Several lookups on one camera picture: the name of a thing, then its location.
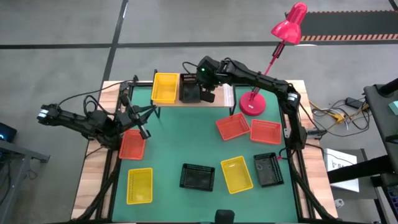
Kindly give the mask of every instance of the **red basket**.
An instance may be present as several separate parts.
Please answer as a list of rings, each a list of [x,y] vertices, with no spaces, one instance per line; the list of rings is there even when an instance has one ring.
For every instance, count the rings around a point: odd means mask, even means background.
[[[216,125],[224,141],[250,132],[249,124],[242,113],[220,119],[216,121]]]
[[[145,142],[146,140],[142,139],[139,130],[130,129],[125,131],[119,151],[119,158],[142,159],[144,157]]]
[[[280,144],[282,125],[271,121],[251,120],[250,139],[267,144]]]

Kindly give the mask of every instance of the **green mat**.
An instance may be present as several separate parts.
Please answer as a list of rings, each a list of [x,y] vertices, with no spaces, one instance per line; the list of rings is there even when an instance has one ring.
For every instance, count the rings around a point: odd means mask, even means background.
[[[237,99],[249,91],[237,88]],[[151,88],[135,87],[132,102],[149,104]],[[274,94],[261,91],[267,100],[266,111],[255,117],[280,122]],[[217,209],[235,212],[235,222],[297,222],[292,183],[287,161],[280,161],[284,184],[261,188],[257,181],[253,155],[278,153],[285,144],[268,145],[250,141],[245,134],[223,141],[215,121],[229,115],[228,108],[162,108],[160,119],[153,114],[146,128],[147,140],[141,161],[123,160],[116,192],[114,222],[213,222]],[[254,187],[229,194],[220,162],[244,156]],[[179,187],[182,164],[210,166],[216,169],[212,192]],[[127,172],[129,169],[153,168],[153,201],[127,205]]]

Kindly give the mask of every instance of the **gray floor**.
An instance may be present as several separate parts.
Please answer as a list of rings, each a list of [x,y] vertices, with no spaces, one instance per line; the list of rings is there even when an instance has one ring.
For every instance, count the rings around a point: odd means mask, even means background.
[[[0,44],[110,43],[121,0],[0,0]],[[269,34],[293,0],[137,0],[127,7],[119,42],[276,40]],[[391,9],[387,0],[307,0],[310,11]],[[181,63],[203,56],[231,57],[264,70],[274,47],[118,49],[110,80],[150,80],[153,69],[182,72]],[[78,133],[39,125],[41,104],[56,103],[101,85],[109,49],[0,50],[0,121],[19,130],[16,143],[51,154],[26,180],[11,223],[69,219],[87,145]],[[396,78],[397,45],[286,47],[270,76],[305,80],[309,98],[322,107],[360,98],[363,87]],[[82,99],[62,108],[82,111]],[[331,118],[319,119],[328,126]],[[334,133],[354,133],[344,126]],[[369,131],[347,138],[326,135],[322,146],[365,148],[369,158],[385,154],[373,121]],[[378,220],[371,200],[347,201],[344,220]]]

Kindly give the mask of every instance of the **plastic basket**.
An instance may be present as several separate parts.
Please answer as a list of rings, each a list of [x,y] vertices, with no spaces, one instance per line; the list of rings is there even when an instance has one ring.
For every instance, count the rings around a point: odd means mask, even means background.
[[[180,187],[213,191],[215,169],[192,164],[182,165]]]
[[[196,74],[180,74],[180,98],[183,103],[200,103],[200,86]]]
[[[140,160],[144,157],[146,140],[142,139],[139,130],[130,129],[124,132],[119,151],[120,159]]]
[[[271,121],[251,120],[250,139],[267,144],[280,144],[282,125]]]
[[[178,73],[156,73],[151,99],[156,103],[174,103]]]
[[[131,169],[127,178],[127,204],[152,202],[152,168]]]
[[[242,113],[220,119],[216,121],[216,125],[224,141],[250,132],[249,124]]]
[[[274,152],[255,155],[254,165],[256,166],[257,178],[259,179],[261,187],[284,183],[279,163]]]
[[[226,186],[230,194],[253,188],[248,167],[243,156],[221,161]]]

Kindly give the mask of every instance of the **black basket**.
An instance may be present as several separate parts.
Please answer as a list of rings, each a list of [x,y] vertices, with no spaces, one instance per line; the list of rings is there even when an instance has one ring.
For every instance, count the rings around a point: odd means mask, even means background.
[[[180,187],[213,191],[215,168],[192,164],[182,165]]]
[[[265,153],[254,156],[257,177],[261,187],[283,184],[279,163],[275,153]]]
[[[200,102],[200,86],[196,74],[180,74],[180,98],[183,103]]]

